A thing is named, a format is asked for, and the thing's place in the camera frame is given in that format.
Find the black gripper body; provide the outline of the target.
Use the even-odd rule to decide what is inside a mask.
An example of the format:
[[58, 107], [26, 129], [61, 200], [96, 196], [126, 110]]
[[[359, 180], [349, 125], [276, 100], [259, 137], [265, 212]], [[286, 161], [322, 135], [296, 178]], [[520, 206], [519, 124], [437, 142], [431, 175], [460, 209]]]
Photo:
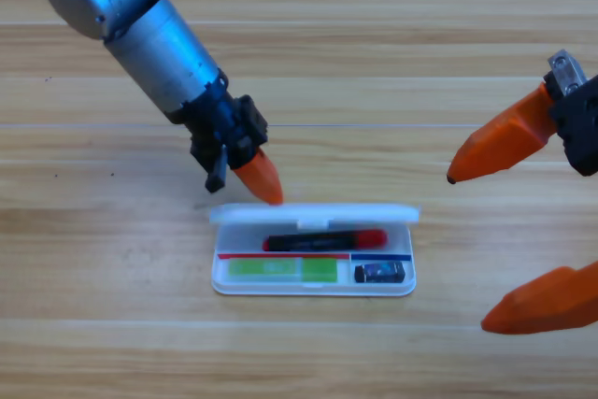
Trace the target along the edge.
[[205, 187], [225, 186], [226, 171], [247, 164], [267, 141], [267, 121], [248, 95], [233, 97], [219, 73], [204, 93], [181, 104], [179, 122], [191, 133], [190, 152], [207, 174]]
[[550, 70], [544, 76], [548, 94], [553, 101], [559, 101], [576, 91], [587, 81], [577, 59], [567, 50], [559, 50], [548, 58]]

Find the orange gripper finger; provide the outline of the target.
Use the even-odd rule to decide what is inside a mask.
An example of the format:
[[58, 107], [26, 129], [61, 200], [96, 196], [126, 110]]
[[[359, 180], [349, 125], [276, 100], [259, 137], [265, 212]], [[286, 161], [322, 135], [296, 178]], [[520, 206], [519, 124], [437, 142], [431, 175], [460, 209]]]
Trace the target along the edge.
[[481, 321], [501, 335], [530, 335], [574, 329], [597, 322], [597, 263], [558, 267], [519, 286]]
[[250, 162], [234, 169], [233, 173], [253, 196], [262, 202], [271, 206], [281, 205], [284, 202], [278, 171], [261, 149], [257, 149], [256, 155]]
[[562, 139], [569, 164], [583, 177], [597, 173], [597, 78], [562, 95], [553, 75], [472, 133], [453, 157], [451, 184], [507, 170]]

